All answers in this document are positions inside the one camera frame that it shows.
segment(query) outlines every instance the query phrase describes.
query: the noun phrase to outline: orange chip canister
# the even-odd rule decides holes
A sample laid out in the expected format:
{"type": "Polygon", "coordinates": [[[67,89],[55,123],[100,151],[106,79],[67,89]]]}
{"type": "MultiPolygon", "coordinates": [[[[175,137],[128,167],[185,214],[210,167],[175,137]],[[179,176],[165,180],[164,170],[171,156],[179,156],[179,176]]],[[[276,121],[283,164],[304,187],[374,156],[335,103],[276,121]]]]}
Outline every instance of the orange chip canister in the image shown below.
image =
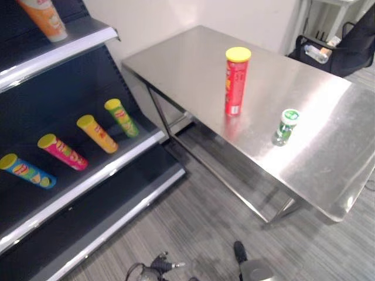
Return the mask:
{"type": "Polygon", "coordinates": [[[118,149],[117,143],[95,121],[92,115],[83,115],[78,119],[77,126],[88,134],[105,152],[114,153],[118,149]]]}
{"type": "Polygon", "coordinates": [[[77,171],[84,170],[88,165],[88,161],[84,157],[52,133],[42,136],[37,145],[77,171]]]}
{"type": "Polygon", "coordinates": [[[233,47],[226,51],[227,78],[225,113],[238,115],[241,113],[248,61],[251,51],[245,47],[233,47]]]}
{"type": "Polygon", "coordinates": [[[51,42],[67,37],[65,26],[51,0],[17,0],[51,42]]]}

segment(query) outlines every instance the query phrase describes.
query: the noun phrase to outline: shoe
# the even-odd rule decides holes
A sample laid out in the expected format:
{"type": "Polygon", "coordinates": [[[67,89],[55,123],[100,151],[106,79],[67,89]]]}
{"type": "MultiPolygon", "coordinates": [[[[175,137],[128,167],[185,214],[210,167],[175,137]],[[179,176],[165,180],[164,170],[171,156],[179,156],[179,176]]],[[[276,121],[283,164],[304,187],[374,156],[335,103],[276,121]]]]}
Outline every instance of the shoe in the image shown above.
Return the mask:
{"type": "Polygon", "coordinates": [[[236,260],[239,264],[247,261],[246,251],[244,245],[241,241],[236,241],[233,245],[234,255],[236,256],[236,260]]]}

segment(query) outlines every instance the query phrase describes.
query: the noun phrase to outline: store shelf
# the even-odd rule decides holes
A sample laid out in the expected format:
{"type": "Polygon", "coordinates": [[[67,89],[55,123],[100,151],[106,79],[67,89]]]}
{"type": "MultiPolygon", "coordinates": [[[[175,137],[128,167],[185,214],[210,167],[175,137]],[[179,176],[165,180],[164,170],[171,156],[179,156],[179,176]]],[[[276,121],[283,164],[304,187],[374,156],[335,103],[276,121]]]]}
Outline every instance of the store shelf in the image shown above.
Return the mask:
{"type": "Polygon", "coordinates": [[[58,280],[184,175],[158,145],[0,257],[1,280],[58,280]]]}
{"type": "MultiPolygon", "coordinates": [[[[164,133],[140,112],[135,112],[133,117],[139,129],[136,138],[126,137],[118,125],[107,130],[119,144],[118,150],[113,155],[105,153],[91,139],[76,148],[89,161],[88,168],[83,172],[73,170],[42,151],[34,155],[34,159],[33,155],[28,156],[28,160],[31,159],[32,163],[38,163],[38,160],[40,162],[43,156],[53,160],[51,165],[54,166],[51,166],[50,170],[54,171],[57,184],[50,190],[44,190],[27,181],[18,180],[14,186],[1,193],[0,253],[17,244],[50,216],[115,174],[164,137],[164,133]]],[[[29,150],[28,146],[23,149],[25,155],[29,150]]]]}
{"type": "Polygon", "coordinates": [[[112,27],[90,17],[66,25],[68,37],[50,43],[46,37],[17,37],[0,47],[0,93],[81,52],[117,37],[112,27]]]}

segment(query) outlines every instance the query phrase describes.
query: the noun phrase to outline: yellow lid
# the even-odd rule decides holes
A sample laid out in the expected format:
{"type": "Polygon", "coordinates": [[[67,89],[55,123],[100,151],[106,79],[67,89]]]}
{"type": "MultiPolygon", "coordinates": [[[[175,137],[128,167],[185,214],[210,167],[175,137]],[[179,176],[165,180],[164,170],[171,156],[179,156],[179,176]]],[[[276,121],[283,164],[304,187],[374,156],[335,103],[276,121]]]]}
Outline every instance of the yellow lid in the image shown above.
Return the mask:
{"type": "Polygon", "coordinates": [[[0,159],[0,169],[7,169],[11,167],[17,160],[17,155],[14,153],[10,153],[5,155],[2,159],[0,159]]]}
{"type": "Polygon", "coordinates": [[[245,47],[233,47],[225,52],[227,60],[233,63],[243,63],[250,59],[251,51],[245,47]]]}
{"type": "Polygon", "coordinates": [[[93,122],[95,122],[94,117],[90,114],[87,114],[87,115],[83,115],[80,119],[78,119],[77,126],[80,128],[85,128],[93,122]]]}
{"type": "Polygon", "coordinates": [[[106,110],[112,110],[119,106],[121,106],[121,101],[118,98],[112,98],[104,104],[106,110]]]}
{"type": "Polygon", "coordinates": [[[37,142],[39,148],[47,148],[51,144],[56,143],[56,136],[52,133],[42,136],[37,142]]]}

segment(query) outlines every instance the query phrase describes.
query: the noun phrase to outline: green pringles can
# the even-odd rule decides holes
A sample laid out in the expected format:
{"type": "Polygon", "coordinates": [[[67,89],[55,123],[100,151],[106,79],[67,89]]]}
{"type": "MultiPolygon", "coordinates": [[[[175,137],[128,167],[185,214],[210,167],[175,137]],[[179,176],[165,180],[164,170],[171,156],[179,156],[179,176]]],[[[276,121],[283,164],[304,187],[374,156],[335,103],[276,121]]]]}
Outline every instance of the green pringles can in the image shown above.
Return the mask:
{"type": "Polygon", "coordinates": [[[285,145],[292,135],[301,114],[296,109],[286,109],[281,114],[281,122],[274,135],[273,143],[278,146],[285,145]]]}
{"type": "Polygon", "coordinates": [[[138,135],[139,131],[137,126],[135,126],[133,120],[127,114],[118,98],[108,100],[104,104],[104,108],[110,112],[129,138],[134,138],[138,135]]]}

